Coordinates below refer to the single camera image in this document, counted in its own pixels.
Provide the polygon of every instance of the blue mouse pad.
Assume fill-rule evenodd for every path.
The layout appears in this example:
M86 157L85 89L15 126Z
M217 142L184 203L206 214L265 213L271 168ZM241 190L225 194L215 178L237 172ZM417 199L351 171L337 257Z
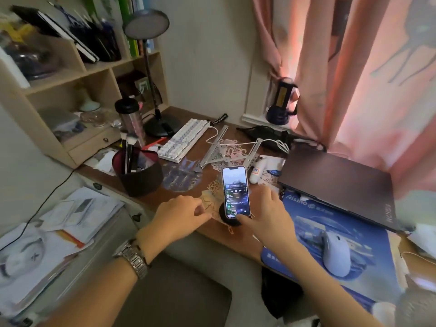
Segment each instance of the blue mouse pad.
M401 289L386 230L321 203L300 201L299 194L288 190L284 192L283 204L294 221L298 241L322 267L323 233L334 232L347 240L351 252L351 270L342 278L332 276L363 307L369 310L374 302L396 302ZM296 280L269 249L263 248L261 259L271 269Z

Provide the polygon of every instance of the white keyboard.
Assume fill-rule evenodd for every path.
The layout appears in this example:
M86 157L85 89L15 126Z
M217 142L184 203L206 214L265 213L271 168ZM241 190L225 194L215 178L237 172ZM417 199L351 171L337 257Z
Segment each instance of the white keyboard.
M191 119L157 151L157 154L160 158L179 163L209 128L210 123L207 120Z

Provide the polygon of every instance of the phone screen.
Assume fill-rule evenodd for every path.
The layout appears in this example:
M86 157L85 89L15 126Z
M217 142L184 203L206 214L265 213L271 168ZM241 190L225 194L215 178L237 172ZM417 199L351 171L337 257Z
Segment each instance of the phone screen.
M243 166L224 168L222 182L227 218L235 218L237 214L249 216L250 202L248 201L248 181L245 168Z

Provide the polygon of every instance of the desk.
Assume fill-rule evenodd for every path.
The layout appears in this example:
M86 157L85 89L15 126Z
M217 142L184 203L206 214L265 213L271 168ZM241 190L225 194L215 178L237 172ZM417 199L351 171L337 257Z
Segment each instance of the desk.
M193 112L189 112L186 110L178 109L175 107L169 107L164 111L165 113L170 113L176 116L178 119L182 121L182 123L186 123L189 119L207 119L207 117L203 115L199 115ZM229 128L224 135L225 139L236 139L238 142L248 142L248 137L240 131L236 130L236 126L232 124L228 124ZM221 129L222 124L218 124L216 126L218 129ZM205 132L205 134L199 139L199 141L193 146L193 148L186 155L189 160L198 160L200 161L204 154L210 147L210 144L206 142L206 139L214 135L216 132L212 129ZM154 138L147 138L147 142L154 141ZM279 157L286 157L285 154L274 153L268 149L260 147L258 150L259 154L267 154ZM166 160L159 159L159 161L164 164L167 163ZM92 181L98 182L114 192L118 192L121 195L127 196L125 193L123 186L119 179L115 176L107 175L98 170L94 170L93 168L81 165L77 172ZM207 189L207 186L210 182L214 181L218 176L218 172L214 170L210 165L206 166L203 170L203 176L201 178L201 182L194 187L192 190L183 192L183 195L190 195L193 197L200 197L201 192ZM259 195L259 186L258 185L250 185L251 193L250 193L250 208L254 215L259 211L259 199L257 198ZM177 197L181 193L175 193L172 191L167 191L163 187L160 187L154 193L148 194L146 196L140 198L129 198L132 201L145 205L148 209L155 211L160 203L165 202L171 198ZM234 227L234 234L230 234L227 226L216 222L215 220L209 220L207 223L202 225L197 231L208 238L229 247L230 249L240 253L254 261L262 264L260 259L260 254L262 252L262 244L253 238L252 232L244 227ZM411 251L415 252L413 248L413 244L407 240L405 237L402 238L400 244L400 252ZM410 276L412 280L414 280L417 284L422 284L422 280L429 283L436 289L436 265L432 265L425 260L415 257L413 255L405 255L405 260L410 270Z

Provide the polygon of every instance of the wristwatch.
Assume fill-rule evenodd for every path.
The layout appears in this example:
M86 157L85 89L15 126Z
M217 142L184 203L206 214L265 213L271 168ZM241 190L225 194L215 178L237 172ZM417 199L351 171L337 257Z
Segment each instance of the wristwatch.
M135 241L135 239L131 239L123 242L112 256L124 257L132 265L139 280L141 280L147 275L149 265L145 261L141 248L134 244Z

